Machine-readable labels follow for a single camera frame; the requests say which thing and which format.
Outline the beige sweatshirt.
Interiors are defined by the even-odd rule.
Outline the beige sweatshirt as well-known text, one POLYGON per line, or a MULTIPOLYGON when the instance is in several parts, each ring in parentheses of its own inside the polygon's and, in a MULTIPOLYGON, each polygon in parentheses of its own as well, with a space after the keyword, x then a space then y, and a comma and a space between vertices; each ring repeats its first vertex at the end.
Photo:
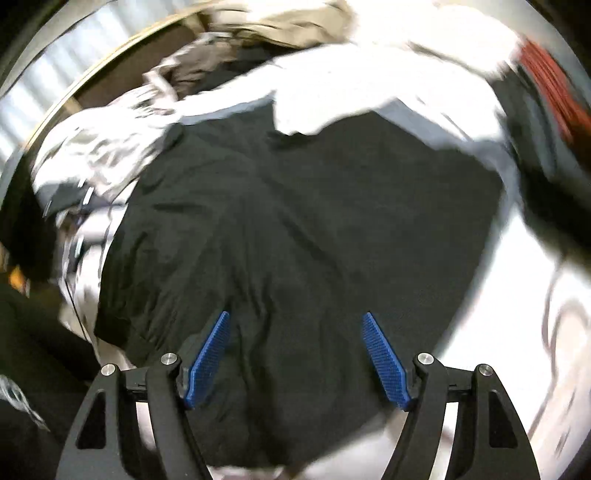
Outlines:
POLYGON ((33 163, 35 196, 50 217, 83 199, 112 201, 178 137, 176 96, 145 85, 84 109, 45 137, 33 163))

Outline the stack of dark folded clothes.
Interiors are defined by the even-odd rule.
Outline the stack of dark folded clothes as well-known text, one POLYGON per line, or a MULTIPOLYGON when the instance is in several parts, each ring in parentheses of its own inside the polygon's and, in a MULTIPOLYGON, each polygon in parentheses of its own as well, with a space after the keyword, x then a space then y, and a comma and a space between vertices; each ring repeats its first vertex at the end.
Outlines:
POLYGON ((506 114, 526 220, 544 238, 589 253, 590 101, 531 40, 492 87, 506 114))

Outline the dark brown garment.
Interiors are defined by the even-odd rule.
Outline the dark brown garment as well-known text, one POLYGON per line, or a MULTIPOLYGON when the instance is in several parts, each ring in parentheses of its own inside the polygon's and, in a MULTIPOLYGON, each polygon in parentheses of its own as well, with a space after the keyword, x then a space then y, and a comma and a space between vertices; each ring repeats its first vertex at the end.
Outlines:
POLYGON ((294 47, 269 41, 207 33, 163 58, 143 74, 143 80, 159 94, 181 100, 201 91, 213 90, 273 58, 294 51, 294 47))

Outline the black grey garment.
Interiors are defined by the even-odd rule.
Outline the black grey garment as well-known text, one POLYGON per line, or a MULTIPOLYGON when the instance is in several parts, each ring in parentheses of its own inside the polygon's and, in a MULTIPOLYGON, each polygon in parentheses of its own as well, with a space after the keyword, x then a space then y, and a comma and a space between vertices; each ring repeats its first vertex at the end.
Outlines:
POLYGON ((221 368, 188 416, 205 460, 310 462, 386 409, 363 314, 407 354, 447 330, 498 211, 503 155, 375 112, 311 136, 277 131, 270 105, 180 127, 129 198, 95 334, 144 366, 228 312, 221 368))

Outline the olive tan garment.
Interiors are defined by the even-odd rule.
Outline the olive tan garment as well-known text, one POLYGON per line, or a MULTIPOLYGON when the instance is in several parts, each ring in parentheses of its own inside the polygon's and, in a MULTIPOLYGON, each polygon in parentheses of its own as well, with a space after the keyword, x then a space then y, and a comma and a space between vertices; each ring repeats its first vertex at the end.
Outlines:
POLYGON ((208 1, 199 17, 239 44, 305 49, 346 42, 355 13, 346 1, 208 1))

